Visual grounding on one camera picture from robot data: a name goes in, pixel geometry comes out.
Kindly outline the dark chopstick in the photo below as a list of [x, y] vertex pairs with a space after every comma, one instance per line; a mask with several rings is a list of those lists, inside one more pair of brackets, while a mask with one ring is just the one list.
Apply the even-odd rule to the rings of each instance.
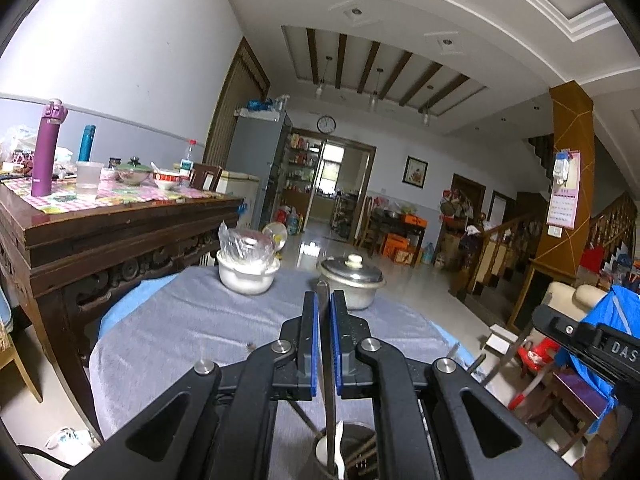
[[533, 324], [528, 323], [519, 335], [513, 342], [508, 345], [506, 348], [506, 353], [500, 358], [498, 363], [491, 369], [491, 371], [485, 376], [485, 378], [480, 383], [482, 386], [486, 387], [506, 366], [518, 353], [518, 348], [524, 344], [525, 339], [529, 336], [530, 332], [533, 329]]
[[292, 408], [292, 410], [296, 413], [296, 415], [300, 418], [300, 420], [305, 424], [305, 426], [314, 434], [315, 437], [321, 436], [321, 430], [312, 421], [312, 419], [304, 411], [304, 409], [300, 406], [298, 402], [293, 400], [288, 400], [288, 405]]
[[466, 369], [466, 371], [472, 375], [486, 360], [486, 354], [485, 353], [481, 353], [474, 361], [473, 363]]
[[[325, 281], [318, 281], [317, 294], [319, 299], [322, 396], [324, 410], [326, 411], [326, 436], [328, 437], [329, 444], [332, 444], [335, 427], [335, 386], [329, 312], [330, 290], [329, 285], [326, 284]], [[331, 470], [332, 467], [329, 467], [328, 474], [332, 478], [336, 478], [336, 474], [332, 474]]]

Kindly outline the white plastic spoon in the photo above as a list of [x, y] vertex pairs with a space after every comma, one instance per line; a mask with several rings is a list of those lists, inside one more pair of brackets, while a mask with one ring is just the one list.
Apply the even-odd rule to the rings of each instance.
[[327, 436], [319, 439], [314, 447], [314, 457], [325, 472], [329, 472], [332, 467], [332, 474], [336, 474], [338, 480], [346, 478], [346, 465], [341, 451], [344, 436], [344, 422], [339, 420], [334, 427], [333, 442], [329, 444]]

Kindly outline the blue jacket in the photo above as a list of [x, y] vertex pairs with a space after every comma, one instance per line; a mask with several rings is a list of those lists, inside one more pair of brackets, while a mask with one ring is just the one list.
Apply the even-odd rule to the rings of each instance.
[[[637, 294], [623, 286], [613, 285], [610, 291], [597, 303], [597, 305], [584, 317], [584, 322], [593, 326], [602, 323], [631, 335], [634, 338], [640, 336], [640, 299]], [[586, 367], [574, 354], [569, 354], [561, 349], [555, 356], [556, 365], [570, 365], [574, 371], [591, 388], [597, 391], [606, 400], [604, 411], [598, 419], [589, 427], [587, 434], [593, 434], [599, 429], [605, 416], [616, 407], [617, 401], [613, 396], [613, 385]]]

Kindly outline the black utensil holder cup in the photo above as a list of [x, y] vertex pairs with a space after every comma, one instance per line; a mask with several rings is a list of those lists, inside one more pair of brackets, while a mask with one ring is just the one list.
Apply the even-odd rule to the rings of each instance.
[[[326, 432], [314, 438], [311, 452], [299, 479], [331, 479], [321, 457], [326, 452]], [[345, 465], [344, 479], [378, 479], [378, 450], [376, 449], [376, 433], [373, 429], [357, 424], [344, 422], [340, 453]]]

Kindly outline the red child chair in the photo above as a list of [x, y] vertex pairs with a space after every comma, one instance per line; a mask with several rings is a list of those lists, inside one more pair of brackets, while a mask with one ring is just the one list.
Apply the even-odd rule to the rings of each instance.
[[560, 351], [560, 345], [550, 338], [544, 337], [538, 344], [528, 340], [516, 355], [522, 364], [522, 376], [533, 373], [534, 378], [522, 391], [517, 393], [508, 404], [508, 409], [514, 411], [542, 382], [544, 376], [555, 368], [555, 356]]

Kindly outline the aluminium pot with lid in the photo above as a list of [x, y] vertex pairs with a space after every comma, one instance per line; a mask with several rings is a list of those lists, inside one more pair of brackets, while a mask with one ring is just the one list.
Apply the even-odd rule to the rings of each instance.
[[341, 257], [327, 256], [318, 262], [317, 269], [332, 292], [344, 292], [348, 310], [367, 309], [386, 285], [382, 271], [353, 252]]

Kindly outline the small white step stool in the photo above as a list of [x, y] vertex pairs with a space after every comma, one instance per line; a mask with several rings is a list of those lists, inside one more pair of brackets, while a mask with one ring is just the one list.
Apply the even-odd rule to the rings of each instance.
[[490, 333], [483, 344], [483, 349], [488, 349], [495, 354], [500, 354], [500, 356], [503, 356], [508, 345], [518, 338], [517, 334], [498, 324], [492, 324], [489, 330]]

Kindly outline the white bowl with plastic bag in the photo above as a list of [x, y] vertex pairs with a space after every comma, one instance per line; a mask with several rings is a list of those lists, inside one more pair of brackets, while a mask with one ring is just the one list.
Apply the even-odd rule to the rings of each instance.
[[271, 236], [255, 230], [229, 228], [221, 222], [218, 242], [216, 261], [224, 286], [245, 296], [261, 295], [270, 289], [281, 266]]

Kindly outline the small white fan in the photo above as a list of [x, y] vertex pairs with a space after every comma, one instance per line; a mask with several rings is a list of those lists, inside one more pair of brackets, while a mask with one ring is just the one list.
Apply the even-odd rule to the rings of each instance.
[[280, 252], [288, 241], [288, 228], [282, 222], [269, 222], [262, 228], [262, 232], [271, 238], [276, 252]]

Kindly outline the dark wooden side table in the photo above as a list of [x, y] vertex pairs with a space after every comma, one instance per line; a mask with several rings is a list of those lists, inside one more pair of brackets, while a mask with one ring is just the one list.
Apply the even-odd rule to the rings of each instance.
[[369, 219], [371, 234], [368, 253], [393, 263], [416, 266], [420, 261], [427, 221], [415, 214], [393, 214], [375, 209]]

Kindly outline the white chest freezer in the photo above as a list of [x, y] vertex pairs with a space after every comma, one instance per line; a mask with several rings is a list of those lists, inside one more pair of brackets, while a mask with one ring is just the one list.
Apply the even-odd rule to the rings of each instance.
[[250, 229], [252, 227], [254, 205], [259, 188], [258, 177], [224, 170], [217, 183], [216, 192], [242, 200], [239, 208], [238, 227]]

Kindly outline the red patterned bowl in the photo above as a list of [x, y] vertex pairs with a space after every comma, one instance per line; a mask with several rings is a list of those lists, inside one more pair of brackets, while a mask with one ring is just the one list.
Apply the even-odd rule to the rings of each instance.
[[154, 184], [163, 191], [176, 190], [182, 183], [182, 177], [178, 171], [154, 169], [152, 177]]

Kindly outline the clear plastic water bottle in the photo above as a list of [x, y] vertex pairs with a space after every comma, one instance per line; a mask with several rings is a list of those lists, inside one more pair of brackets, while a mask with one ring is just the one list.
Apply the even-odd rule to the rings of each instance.
[[186, 147], [186, 151], [182, 156], [182, 159], [180, 159], [180, 166], [179, 166], [180, 176], [186, 180], [191, 179], [191, 172], [194, 165], [194, 148], [195, 147], [196, 147], [196, 141], [190, 140], [188, 142], [188, 146]]

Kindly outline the grey refrigerator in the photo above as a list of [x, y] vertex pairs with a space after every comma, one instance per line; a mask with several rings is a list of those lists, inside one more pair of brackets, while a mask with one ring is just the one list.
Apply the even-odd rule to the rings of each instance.
[[254, 230], [261, 230], [270, 221], [276, 206], [291, 128], [292, 122], [285, 112], [275, 112], [267, 118], [240, 116], [236, 121], [226, 169], [258, 179], [250, 215], [250, 227]]

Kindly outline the dark carved wooden sideboard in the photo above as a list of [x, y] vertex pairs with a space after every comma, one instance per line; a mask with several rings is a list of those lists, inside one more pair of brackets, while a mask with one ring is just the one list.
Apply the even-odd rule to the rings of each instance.
[[94, 434], [87, 326], [146, 278], [179, 272], [218, 249], [218, 226], [235, 226], [240, 205], [237, 197], [209, 194], [46, 214], [1, 189], [1, 271]]

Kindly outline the glass lidded bowl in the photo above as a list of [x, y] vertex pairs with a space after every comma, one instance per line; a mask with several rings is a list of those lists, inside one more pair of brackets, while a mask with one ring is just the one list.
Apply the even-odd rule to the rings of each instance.
[[138, 156], [132, 156], [126, 164], [115, 166], [117, 177], [123, 184], [139, 186], [152, 174], [152, 168], [143, 165]]

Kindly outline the clear plastic cup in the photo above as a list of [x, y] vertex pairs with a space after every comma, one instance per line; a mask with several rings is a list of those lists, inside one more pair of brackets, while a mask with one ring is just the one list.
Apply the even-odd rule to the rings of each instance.
[[94, 200], [101, 181], [102, 162], [78, 162], [76, 165], [76, 194]]

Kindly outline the blue thermos bottle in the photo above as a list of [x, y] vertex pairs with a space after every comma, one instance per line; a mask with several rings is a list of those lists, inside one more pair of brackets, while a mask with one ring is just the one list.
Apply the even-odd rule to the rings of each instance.
[[94, 135], [96, 134], [96, 126], [95, 125], [85, 125], [84, 132], [82, 133], [77, 161], [78, 162], [88, 162], [91, 156], [92, 144], [94, 140]]

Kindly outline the purple water bottle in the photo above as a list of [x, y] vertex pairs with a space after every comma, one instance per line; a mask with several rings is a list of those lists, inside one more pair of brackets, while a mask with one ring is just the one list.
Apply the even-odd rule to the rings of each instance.
[[32, 162], [32, 196], [51, 194], [53, 165], [58, 133], [67, 116], [67, 108], [60, 100], [49, 102], [40, 118], [40, 124]]

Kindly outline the wall calendar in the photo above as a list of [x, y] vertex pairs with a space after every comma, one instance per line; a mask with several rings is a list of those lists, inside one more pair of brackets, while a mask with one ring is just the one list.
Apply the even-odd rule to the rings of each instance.
[[582, 158], [580, 151], [563, 150], [554, 156], [548, 226], [574, 229], [576, 223]]

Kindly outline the framed wall picture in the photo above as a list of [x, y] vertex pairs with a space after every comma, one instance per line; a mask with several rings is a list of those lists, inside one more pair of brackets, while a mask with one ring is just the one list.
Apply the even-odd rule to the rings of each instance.
[[423, 188], [427, 174], [428, 163], [424, 160], [408, 156], [405, 164], [402, 182], [416, 188]]

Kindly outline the round wall clock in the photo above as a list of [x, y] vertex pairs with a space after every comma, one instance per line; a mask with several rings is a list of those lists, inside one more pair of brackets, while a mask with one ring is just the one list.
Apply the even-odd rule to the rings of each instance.
[[322, 134], [332, 134], [336, 129], [336, 120], [330, 115], [323, 115], [317, 120], [317, 130]]

